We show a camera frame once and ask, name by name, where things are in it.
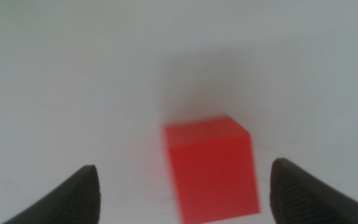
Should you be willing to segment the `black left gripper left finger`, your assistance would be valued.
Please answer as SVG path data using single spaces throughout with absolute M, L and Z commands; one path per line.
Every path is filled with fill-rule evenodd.
M 98 224 L 100 213 L 98 171 L 87 165 L 4 224 Z

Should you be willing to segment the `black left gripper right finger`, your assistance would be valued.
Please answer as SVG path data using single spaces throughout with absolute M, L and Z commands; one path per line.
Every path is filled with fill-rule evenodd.
M 358 224 L 358 202 L 286 158 L 270 174 L 270 208 L 279 224 Z

